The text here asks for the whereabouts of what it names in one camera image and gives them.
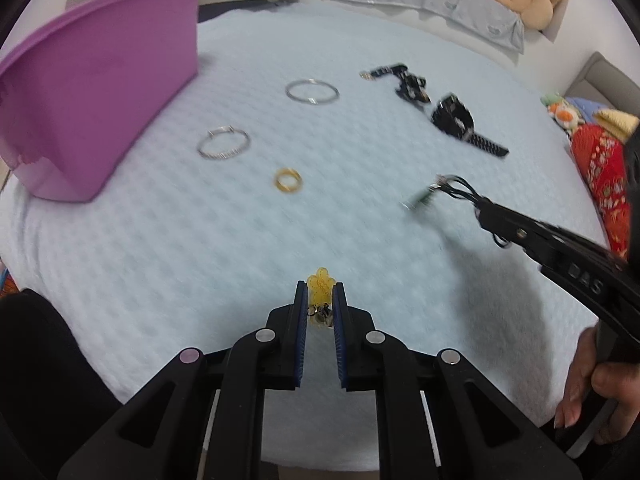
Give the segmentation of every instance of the silver screw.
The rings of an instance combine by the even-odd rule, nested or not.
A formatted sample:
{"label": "silver screw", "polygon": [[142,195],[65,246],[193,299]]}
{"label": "silver screw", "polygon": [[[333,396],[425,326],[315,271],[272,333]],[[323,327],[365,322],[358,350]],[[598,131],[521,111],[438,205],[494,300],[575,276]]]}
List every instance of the silver screw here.
{"label": "silver screw", "polygon": [[255,333],[255,338],[261,343],[268,343],[273,341],[276,337],[276,333],[271,328],[261,328]]}
{"label": "silver screw", "polygon": [[200,352],[198,352],[195,348],[185,348],[182,352],[180,352],[180,361],[182,361],[186,365],[196,362],[199,358]]}
{"label": "silver screw", "polygon": [[367,333],[365,336],[366,340],[369,341],[373,345],[379,345],[380,343],[385,342],[385,335],[382,332],[378,332],[377,330],[372,330]]}
{"label": "silver screw", "polygon": [[460,362],[460,354],[455,350],[445,350],[440,357],[448,365],[457,365]]}

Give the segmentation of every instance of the ring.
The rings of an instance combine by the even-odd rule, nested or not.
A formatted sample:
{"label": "ring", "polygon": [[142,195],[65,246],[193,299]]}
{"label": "ring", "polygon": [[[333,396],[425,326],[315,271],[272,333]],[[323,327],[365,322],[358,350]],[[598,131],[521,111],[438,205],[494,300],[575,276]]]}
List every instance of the ring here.
{"label": "ring", "polygon": [[[286,186],[280,181],[283,176],[292,176],[296,179],[296,183],[293,186]],[[296,170],[292,168],[282,168],[281,170],[276,171],[276,176],[273,179],[273,183],[280,191],[284,193],[295,193],[302,187],[302,177]]]}
{"label": "ring", "polygon": [[[213,140],[216,137],[216,135],[219,135],[219,134],[240,134],[244,136],[244,141],[237,148],[227,150],[226,152],[213,152],[213,153],[205,152],[203,149],[204,145],[207,142]],[[209,130],[207,137],[202,139],[198,143],[196,148],[200,156],[203,156],[204,158],[214,158],[215,160],[225,160],[226,158],[231,158],[232,156],[236,156],[239,153],[244,152],[244,150],[246,150],[249,147],[249,144],[251,144],[251,139],[249,138],[249,134],[246,131],[239,130],[238,128],[234,128],[233,126],[229,125],[229,126],[220,126],[215,130]]]}
{"label": "ring", "polygon": [[[296,86],[300,86],[300,85],[320,85],[320,86],[326,86],[327,88],[330,88],[331,90],[334,91],[334,95],[330,96],[330,97],[321,97],[321,98],[314,98],[314,97],[298,97],[297,95],[293,95],[291,93],[291,89],[295,88]],[[332,101],[335,101],[338,97],[340,97],[340,92],[338,92],[338,89],[325,82],[325,81],[320,81],[318,79],[299,79],[297,81],[294,81],[292,83],[289,83],[286,87],[285,87],[285,92],[287,93],[287,96],[290,99],[293,99],[294,101],[299,101],[301,103],[309,103],[312,105],[322,105],[322,104],[326,104],[326,103],[330,103]]]}

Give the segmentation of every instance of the yellow towel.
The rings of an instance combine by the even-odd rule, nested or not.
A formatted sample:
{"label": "yellow towel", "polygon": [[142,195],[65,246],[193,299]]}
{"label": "yellow towel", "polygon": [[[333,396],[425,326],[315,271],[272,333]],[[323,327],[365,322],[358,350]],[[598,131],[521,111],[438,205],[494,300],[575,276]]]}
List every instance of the yellow towel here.
{"label": "yellow towel", "polygon": [[600,126],[621,142],[626,142],[636,130],[638,124],[640,124],[640,119],[635,115],[627,114],[620,110],[609,110],[607,108],[598,110],[594,113],[593,118]]}

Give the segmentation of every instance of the yellow flower-shaped charm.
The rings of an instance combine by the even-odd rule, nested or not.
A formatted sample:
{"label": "yellow flower-shaped charm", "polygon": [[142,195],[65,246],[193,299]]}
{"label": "yellow flower-shaped charm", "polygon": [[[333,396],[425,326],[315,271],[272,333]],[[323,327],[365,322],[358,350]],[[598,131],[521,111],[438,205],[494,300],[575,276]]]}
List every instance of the yellow flower-shaped charm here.
{"label": "yellow flower-shaped charm", "polygon": [[306,286],[309,289],[309,305],[323,306],[331,304],[334,292],[335,280],[329,276],[329,271],[320,267],[318,272],[306,279]]}

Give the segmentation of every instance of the red pillow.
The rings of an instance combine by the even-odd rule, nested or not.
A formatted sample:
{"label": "red pillow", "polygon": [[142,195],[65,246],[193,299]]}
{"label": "red pillow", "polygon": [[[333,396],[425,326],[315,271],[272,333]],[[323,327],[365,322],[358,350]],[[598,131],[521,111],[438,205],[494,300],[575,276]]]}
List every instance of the red pillow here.
{"label": "red pillow", "polygon": [[622,143],[601,126],[585,124],[575,131],[571,151],[598,205],[611,250],[626,259],[631,210]]}

